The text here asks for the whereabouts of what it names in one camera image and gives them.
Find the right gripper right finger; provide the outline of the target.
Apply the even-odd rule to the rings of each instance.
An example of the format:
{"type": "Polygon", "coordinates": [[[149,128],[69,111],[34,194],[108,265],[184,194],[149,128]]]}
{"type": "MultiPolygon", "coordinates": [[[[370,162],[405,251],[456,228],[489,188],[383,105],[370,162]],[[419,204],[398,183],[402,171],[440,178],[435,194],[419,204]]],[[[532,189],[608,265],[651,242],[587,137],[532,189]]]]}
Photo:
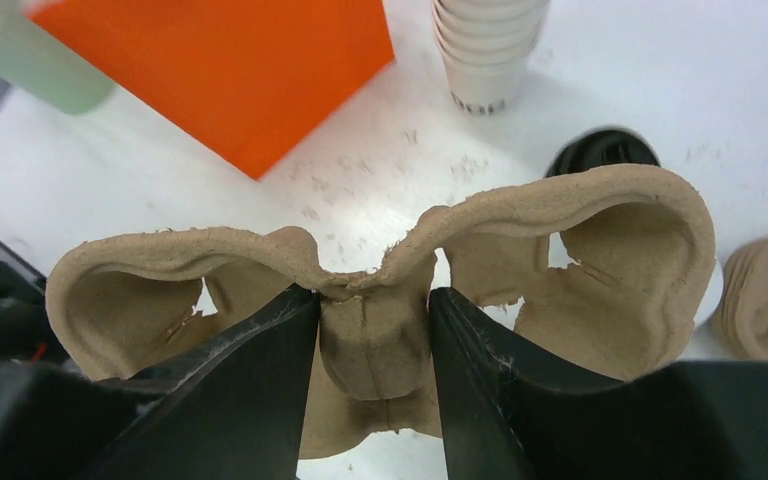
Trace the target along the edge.
{"type": "Polygon", "coordinates": [[[630,382],[429,297],[452,479],[768,479],[768,362],[677,362],[630,382]]]}

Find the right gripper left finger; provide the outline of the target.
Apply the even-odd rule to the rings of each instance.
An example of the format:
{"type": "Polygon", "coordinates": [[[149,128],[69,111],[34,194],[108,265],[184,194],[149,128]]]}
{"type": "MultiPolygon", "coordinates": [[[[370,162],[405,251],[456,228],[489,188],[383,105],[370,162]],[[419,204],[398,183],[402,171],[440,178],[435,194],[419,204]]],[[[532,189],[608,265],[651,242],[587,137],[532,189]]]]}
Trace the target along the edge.
{"type": "Polygon", "coordinates": [[[320,314],[291,286],[132,378],[0,362],[0,479],[291,479],[320,314]]]}

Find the pulp cup carrier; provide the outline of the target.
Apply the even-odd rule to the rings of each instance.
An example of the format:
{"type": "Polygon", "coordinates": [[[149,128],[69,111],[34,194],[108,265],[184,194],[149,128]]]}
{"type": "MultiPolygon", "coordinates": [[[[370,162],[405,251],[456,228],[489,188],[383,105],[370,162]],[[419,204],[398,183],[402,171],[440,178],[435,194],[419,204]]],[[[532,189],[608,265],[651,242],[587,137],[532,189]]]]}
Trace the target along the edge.
{"type": "Polygon", "coordinates": [[[426,211],[371,273],[334,273],[299,227],[124,234],[56,264],[50,325],[91,379],[129,378],[249,318],[292,284],[322,300],[300,458],[369,434],[439,436],[426,302],[437,252],[479,307],[519,304],[515,331],[620,380],[675,361],[715,264],[698,192],[675,173],[611,165],[426,211]]]}

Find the orange paper bag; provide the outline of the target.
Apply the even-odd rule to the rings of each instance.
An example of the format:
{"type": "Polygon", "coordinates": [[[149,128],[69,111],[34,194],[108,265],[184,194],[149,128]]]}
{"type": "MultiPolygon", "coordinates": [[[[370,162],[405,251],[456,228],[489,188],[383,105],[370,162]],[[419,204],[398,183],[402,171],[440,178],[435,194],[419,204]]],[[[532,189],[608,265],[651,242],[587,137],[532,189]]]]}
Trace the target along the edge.
{"type": "Polygon", "coordinates": [[[33,19],[252,178],[394,58],[378,0],[59,1],[33,19]]]}

